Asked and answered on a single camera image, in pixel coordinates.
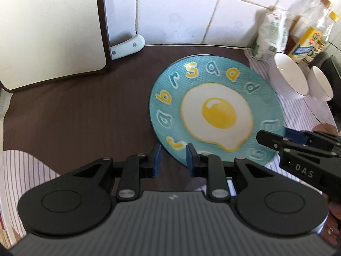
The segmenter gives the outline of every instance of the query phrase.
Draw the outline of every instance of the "egg yolk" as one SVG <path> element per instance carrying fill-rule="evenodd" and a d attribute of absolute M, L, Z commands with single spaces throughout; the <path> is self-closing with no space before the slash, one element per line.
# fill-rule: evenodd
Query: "egg yolk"
<path fill-rule="evenodd" d="M 212 126 L 219 129 L 232 127 L 237 120 L 236 110 L 226 100 L 210 98 L 202 106 L 202 115 Z"/>

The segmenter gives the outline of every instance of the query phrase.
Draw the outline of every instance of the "tile wall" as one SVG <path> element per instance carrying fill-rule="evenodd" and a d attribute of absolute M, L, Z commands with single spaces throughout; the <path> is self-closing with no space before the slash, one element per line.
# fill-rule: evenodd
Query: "tile wall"
<path fill-rule="evenodd" d="M 273 6 L 304 10 L 316 0 L 105 0 L 110 44 L 138 32 L 146 44 L 249 47 Z M 341 17 L 341 0 L 330 0 Z M 341 21 L 332 40 L 341 47 Z"/>

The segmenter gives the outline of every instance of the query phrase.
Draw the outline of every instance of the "bottle cap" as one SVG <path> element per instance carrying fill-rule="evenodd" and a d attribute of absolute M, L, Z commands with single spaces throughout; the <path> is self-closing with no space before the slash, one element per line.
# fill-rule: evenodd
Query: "bottle cap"
<path fill-rule="evenodd" d="M 331 8 L 332 3 L 329 0 L 321 0 L 321 3 L 325 5 L 326 8 Z"/>
<path fill-rule="evenodd" d="M 333 11 L 330 12 L 329 17 L 330 17 L 334 22 L 337 22 L 337 21 L 339 20 L 338 15 L 337 15 L 335 12 L 333 12 Z"/>

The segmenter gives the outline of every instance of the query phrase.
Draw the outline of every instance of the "yellow letter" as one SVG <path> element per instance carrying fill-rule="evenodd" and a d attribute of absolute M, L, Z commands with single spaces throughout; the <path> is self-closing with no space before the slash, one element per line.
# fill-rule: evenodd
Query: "yellow letter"
<path fill-rule="evenodd" d="M 174 150 L 186 148 L 186 142 L 184 141 L 174 142 L 174 138 L 172 137 L 166 137 L 166 141 Z"/>
<path fill-rule="evenodd" d="M 187 64 L 186 66 L 186 77 L 193 79 L 195 77 L 197 77 L 199 75 L 199 70 L 198 68 L 195 68 L 197 66 L 196 62 L 190 62 L 189 64 Z"/>
<path fill-rule="evenodd" d="M 172 102 L 172 97 L 170 93 L 164 89 L 160 91 L 160 94 L 155 94 L 155 97 L 159 99 L 161 102 L 166 103 L 168 105 L 170 105 Z"/>
<path fill-rule="evenodd" d="M 229 68 L 226 71 L 226 77 L 229 78 L 229 80 L 233 81 L 234 83 L 236 82 L 239 74 L 240 74 L 239 70 L 234 67 Z"/>

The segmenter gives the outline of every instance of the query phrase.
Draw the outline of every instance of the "plastic bag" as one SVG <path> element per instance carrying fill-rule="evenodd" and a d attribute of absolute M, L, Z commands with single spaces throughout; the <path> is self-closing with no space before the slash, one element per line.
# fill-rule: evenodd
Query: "plastic bag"
<path fill-rule="evenodd" d="M 284 52 L 291 24 L 291 19 L 287 18 L 287 15 L 286 10 L 279 8 L 266 14 L 253 49 L 255 59 L 267 60 L 276 52 Z"/>

